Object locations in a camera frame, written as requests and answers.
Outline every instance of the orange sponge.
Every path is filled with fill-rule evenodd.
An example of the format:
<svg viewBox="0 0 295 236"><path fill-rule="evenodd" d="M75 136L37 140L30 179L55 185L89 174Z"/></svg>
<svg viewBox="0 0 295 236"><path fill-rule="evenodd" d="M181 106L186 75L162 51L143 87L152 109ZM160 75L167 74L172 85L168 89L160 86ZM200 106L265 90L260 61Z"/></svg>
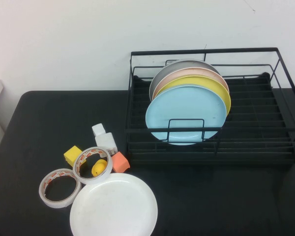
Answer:
<svg viewBox="0 0 295 236"><path fill-rule="evenodd" d="M116 173L123 173L125 170L130 168L129 162L127 158L125 158L121 152L117 152L115 155L112 156L113 159L113 170Z"/></svg>

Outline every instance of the wall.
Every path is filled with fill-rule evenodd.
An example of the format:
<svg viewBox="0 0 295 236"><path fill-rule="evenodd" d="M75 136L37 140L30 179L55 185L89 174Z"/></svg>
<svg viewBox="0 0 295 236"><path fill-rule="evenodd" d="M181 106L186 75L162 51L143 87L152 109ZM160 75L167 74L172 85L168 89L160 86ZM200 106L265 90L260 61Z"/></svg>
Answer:
<svg viewBox="0 0 295 236"><path fill-rule="evenodd" d="M126 89L139 50L278 47L295 80L295 0L0 0L0 122L29 90Z"/></svg>

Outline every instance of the pink plate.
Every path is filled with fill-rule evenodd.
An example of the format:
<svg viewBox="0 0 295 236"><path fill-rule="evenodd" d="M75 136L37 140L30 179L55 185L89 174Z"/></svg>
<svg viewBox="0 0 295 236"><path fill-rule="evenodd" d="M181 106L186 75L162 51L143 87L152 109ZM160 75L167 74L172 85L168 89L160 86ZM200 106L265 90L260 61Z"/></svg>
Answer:
<svg viewBox="0 0 295 236"><path fill-rule="evenodd" d="M152 96L152 100L156 97L156 95L158 94L158 92L169 82L184 76L184 75L202 75L202 76L207 76L210 77L211 79L221 83L227 90L227 92L229 93L230 90L227 86L227 83L225 82L225 80L223 79L222 76L220 76L219 74L217 74L216 72L209 70L209 69L205 69L205 68L199 68L199 67L191 67L191 68L184 68L184 69L180 69L177 71L172 72L171 74L165 76L159 83L158 85L155 87L155 90L153 92L153 96Z"/></svg>

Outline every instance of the adhesive tape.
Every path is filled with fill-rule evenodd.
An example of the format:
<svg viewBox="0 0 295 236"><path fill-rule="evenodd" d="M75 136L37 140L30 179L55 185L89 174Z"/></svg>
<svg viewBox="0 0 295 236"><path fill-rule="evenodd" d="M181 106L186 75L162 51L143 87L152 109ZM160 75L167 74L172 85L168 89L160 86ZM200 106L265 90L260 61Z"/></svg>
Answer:
<svg viewBox="0 0 295 236"><path fill-rule="evenodd" d="M105 170L103 171L103 173L101 173L100 175L96 177L92 177L92 178L81 177L80 167L83 161L93 154L100 154L101 158L107 157L107 166ZM112 169L113 169L112 157L109 155L109 153L105 150L104 147L90 147L84 150L73 164L73 174L83 184L96 184L96 183L102 182L104 179L106 179L109 176Z"/></svg>
<svg viewBox="0 0 295 236"><path fill-rule="evenodd" d="M61 176L70 176L74 178L77 182L75 189L73 193L67 197L66 199L63 199L61 201L51 201L46 198L45 196L45 191L48 186L48 184L55 178L61 177ZM52 208L62 208L62 207L67 207L68 205L72 204L76 196L78 195L79 191L81 190L82 185L81 183L77 180L77 178L74 176L73 171L70 169L58 169L55 171L51 171L49 174L47 174L42 182L39 185L39 196L43 200L43 202Z"/></svg>

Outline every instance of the black metal dish rack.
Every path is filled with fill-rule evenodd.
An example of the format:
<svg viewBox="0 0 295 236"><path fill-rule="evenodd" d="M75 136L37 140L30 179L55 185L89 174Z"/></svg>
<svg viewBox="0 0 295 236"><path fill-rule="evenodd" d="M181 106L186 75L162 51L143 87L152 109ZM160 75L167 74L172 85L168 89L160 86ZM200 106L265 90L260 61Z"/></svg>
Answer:
<svg viewBox="0 0 295 236"><path fill-rule="evenodd" d="M226 80L232 107L224 126L148 129L145 114L155 70L186 56L212 64ZM236 58L241 63L233 63ZM257 73L251 73L252 69L258 69ZM289 88L282 88L282 80ZM172 131L218 132L187 146L171 145L151 134ZM295 85L277 48L132 52L126 133L133 164L292 164Z"/></svg>

